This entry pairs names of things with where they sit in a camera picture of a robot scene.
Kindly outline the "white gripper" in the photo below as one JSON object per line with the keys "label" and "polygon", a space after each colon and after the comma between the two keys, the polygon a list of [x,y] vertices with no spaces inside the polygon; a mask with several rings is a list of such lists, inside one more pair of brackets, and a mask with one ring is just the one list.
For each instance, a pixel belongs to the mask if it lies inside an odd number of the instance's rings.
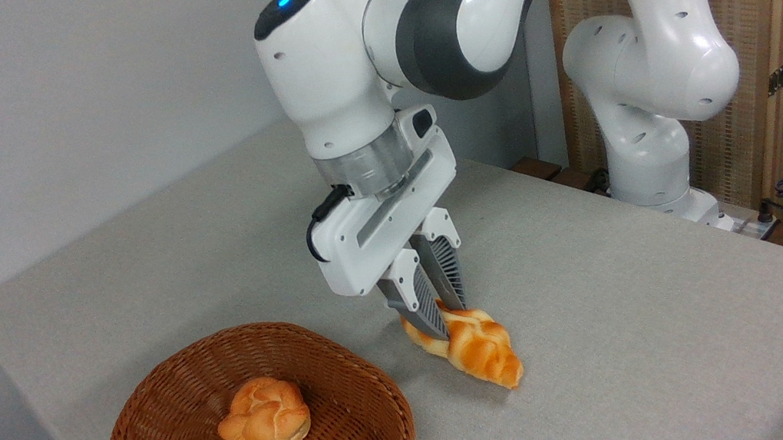
{"label": "white gripper", "polygon": [[[459,234],[450,213],[436,207],[456,174],[437,118],[429,104],[399,111],[372,144],[341,157],[341,171],[326,176],[332,190],[313,212],[308,235],[333,293],[364,296],[379,281],[402,319],[446,342],[428,279],[448,309],[466,309],[467,300]],[[418,253],[404,248],[412,235]]]}

